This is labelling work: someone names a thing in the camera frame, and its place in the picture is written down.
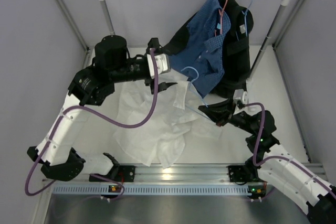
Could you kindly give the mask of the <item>light blue hanger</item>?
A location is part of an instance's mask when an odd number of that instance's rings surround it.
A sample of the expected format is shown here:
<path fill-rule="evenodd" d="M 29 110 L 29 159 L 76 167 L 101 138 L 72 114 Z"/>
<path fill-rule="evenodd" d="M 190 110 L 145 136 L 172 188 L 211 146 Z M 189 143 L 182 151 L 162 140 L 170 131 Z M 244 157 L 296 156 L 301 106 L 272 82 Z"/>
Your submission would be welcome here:
<path fill-rule="evenodd" d="M 204 98 L 200 95 L 200 93 L 197 91 L 197 89 L 194 86 L 194 82 L 199 79 L 199 75 L 200 74 L 199 74 L 198 70 L 196 68 L 194 68 L 194 67 L 186 66 L 186 67 L 184 67 L 183 69 L 180 70 L 180 73 L 183 73 L 186 70 L 192 70 L 196 74 L 195 78 L 193 78 L 191 81 L 189 81 L 187 90 L 189 92 L 193 93 L 195 96 L 197 96 L 199 98 L 199 100 L 202 102 L 202 104 L 206 108 L 208 108 L 208 104 L 205 102 Z M 195 112 L 196 114 L 200 115 L 201 117 L 203 117 L 203 118 L 205 118 L 205 119 L 207 119 L 207 120 L 210 121 L 210 118 L 207 115 L 205 115 L 205 113 L 201 112 L 199 109 L 197 109 L 197 110 L 194 109 L 187 102 L 185 102 L 185 107 L 188 108 L 188 109 L 190 109 L 191 111 Z"/>

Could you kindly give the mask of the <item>white shirt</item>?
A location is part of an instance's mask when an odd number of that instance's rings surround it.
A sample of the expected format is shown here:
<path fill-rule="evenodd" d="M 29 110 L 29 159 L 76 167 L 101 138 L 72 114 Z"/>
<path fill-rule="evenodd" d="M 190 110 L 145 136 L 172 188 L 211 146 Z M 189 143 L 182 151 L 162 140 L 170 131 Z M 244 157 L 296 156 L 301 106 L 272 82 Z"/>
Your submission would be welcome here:
<path fill-rule="evenodd" d="M 159 83 L 173 83 L 157 95 L 150 119 L 134 129 L 119 127 L 113 139 L 138 163 L 150 166 L 158 160 L 163 168 L 173 165 L 182 155 L 188 134 L 217 140 L 221 130 L 197 108 L 202 104 L 186 76 L 171 71 L 159 76 Z"/>

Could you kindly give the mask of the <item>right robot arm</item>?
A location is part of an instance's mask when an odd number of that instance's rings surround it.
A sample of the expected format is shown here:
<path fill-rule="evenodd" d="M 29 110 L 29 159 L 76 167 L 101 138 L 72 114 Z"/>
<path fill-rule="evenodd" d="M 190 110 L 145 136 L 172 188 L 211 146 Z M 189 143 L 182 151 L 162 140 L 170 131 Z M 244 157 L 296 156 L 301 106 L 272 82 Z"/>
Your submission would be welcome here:
<path fill-rule="evenodd" d="M 198 109 L 217 126 L 231 124 L 251 134 L 246 138 L 253 154 L 245 162 L 248 179 L 271 184 L 294 202 L 310 223 L 335 223 L 335 185 L 297 161 L 273 136 L 275 119 L 262 103 L 228 99 Z"/>

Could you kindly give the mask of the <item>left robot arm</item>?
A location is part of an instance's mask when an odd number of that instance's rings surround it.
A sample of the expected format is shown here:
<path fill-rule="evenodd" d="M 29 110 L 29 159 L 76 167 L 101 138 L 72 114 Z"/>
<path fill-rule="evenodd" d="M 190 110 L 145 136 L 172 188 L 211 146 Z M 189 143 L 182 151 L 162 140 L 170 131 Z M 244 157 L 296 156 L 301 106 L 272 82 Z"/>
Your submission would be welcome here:
<path fill-rule="evenodd" d="M 159 75 L 171 70 L 169 51 L 151 38 L 144 55 L 130 57 L 127 41 L 109 35 L 94 47 L 91 65 L 77 72 L 68 87 L 64 104 L 46 138 L 28 149 L 28 156 L 41 164 L 41 172 L 51 180 L 68 182 L 78 175 L 89 175 L 91 181 L 117 179 L 119 162 L 110 154 L 85 154 L 73 148 L 78 134 L 90 115 L 94 114 L 113 125 L 134 129 L 152 116 L 158 93 L 173 83 L 159 83 Z M 115 84 L 143 80 L 150 87 L 153 102 L 148 115 L 139 123 L 119 123 L 95 111 L 115 92 Z"/>

